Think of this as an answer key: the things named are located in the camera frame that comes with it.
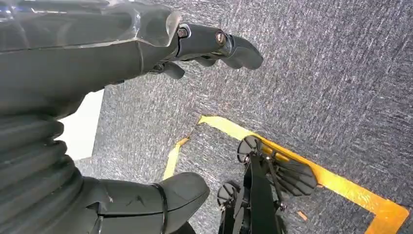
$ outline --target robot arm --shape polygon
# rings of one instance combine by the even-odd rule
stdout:
[[[0,2],[0,233],[177,230],[209,194],[200,176],[156,185],[83,177],[64,142],[54,141],[63,132],[56,119],[108,84],[146,73],[181,78],[174,61],[210,66],[221,59],[256,69],[259,52],[220,29],[179,24],[163,7],[135,3],[132,9],[145,14],[134,21],[131,6],[124,7],[129,1],[15,2]],[[130,27],[137,23],[139,30]]]

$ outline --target metal screw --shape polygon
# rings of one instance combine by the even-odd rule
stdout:
[[[185,28],[180,28],[177,31],[179,38],[186,38],[188,36],[188,31]]]
[[[287,205],[285,205],[284,202],[281,202],[281,203],[279,204],[279,206],[280,206],[280,210],[281,210],[281,211],[285,211],[285,209],[287,209]]]
[[[225,34],[222,31],[218,31],[216,34],[216,39],[217,39],[217,43],[219,45],[224,45],[225,44]]]

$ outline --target gray carpet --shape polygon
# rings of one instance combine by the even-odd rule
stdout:
[[[85,175],[154,182],[200,115],[226,117],[398,203],[413,204],[413,3],[405,1],[162,0],[193,23],[243,36],[256,71],[182,63],[179,81],[144,76],[105,90]],[[200,173],[211,195],[190,220],[216,233],[215,193],[241,179],[237,141],[197,126],[177,172]],[[373,214],[317,188],[288,198],[289,233],[364,233]],[[303,221],[297,214],[308,216]],[[413,233],[410,216],[400,233]]]

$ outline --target black wheel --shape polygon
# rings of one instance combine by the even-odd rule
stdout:
[[[225,202],[229,202],[231,200],[236,200],[237,195],[240,192],[240,186],[235,183],[234,181],[228,181],[225,183],[219,190],[217,194],[217,202],[218,206],[221,206]]]
[[[237,150],[237,159],[239,162],[245,163],[245,159],[250,152],[261,152],[261,139],[256,136],[246,136],[240,144]]]

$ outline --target yellow floor marking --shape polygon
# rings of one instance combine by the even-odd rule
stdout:
[[[236,123],[229,121],[228,119],[222,117],[202,116],[198,124],[201,123],[206,123],[238,140],[242,140],[244,137],[249,135],[259,137],[265,144],[280,152],[281,154],[279,156],[288,156],[297,161],[308,164],[313,169],[313,172],[317,177],[318,184],[323,185],[327,189],[334,191],[335,193],[375,214],[375,218],[365,232],[366,234],[395,234],[405,219],[409,216],[409,211],[404,207],[401,207],[388,199],[384,199],[368,191],[367,189],[360,187],[357,184],[301,157],[300,155],[285,149]],[[170,152],[164,179],[172,176],[178,160],[179,148],[187,141],[188,138],[182,139]]]
[[[164,179],[167,179],[167,178],[173,176],[173,173],[175,172],[176,164],[178,163],[179,149],[188,140],[189,140],[189,138],[184,138],[184,139],[178,141],[178,143],[176,143],[176,145],[175,145],[175,148],[173,148],[171,150],[171,152],[169,153],[167,168],[165,169],[165,172],[164,172]]]

